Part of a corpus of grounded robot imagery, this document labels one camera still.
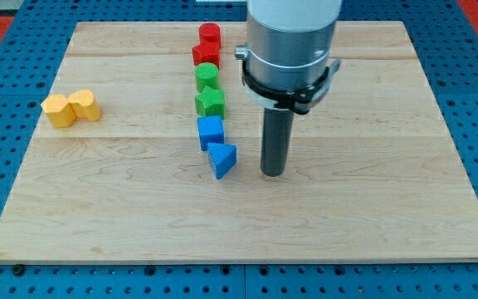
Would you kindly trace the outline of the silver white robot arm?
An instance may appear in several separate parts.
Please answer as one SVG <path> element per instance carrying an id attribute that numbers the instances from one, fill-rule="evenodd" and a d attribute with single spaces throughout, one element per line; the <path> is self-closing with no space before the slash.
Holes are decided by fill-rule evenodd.
<path id="1" fill-rule="evenodd" d="M 299 115 L 321 102 L 340 61 L 328 63 L 342 0 L 248 0 L 246 44 L 236 47 L 246 93 Z"/>

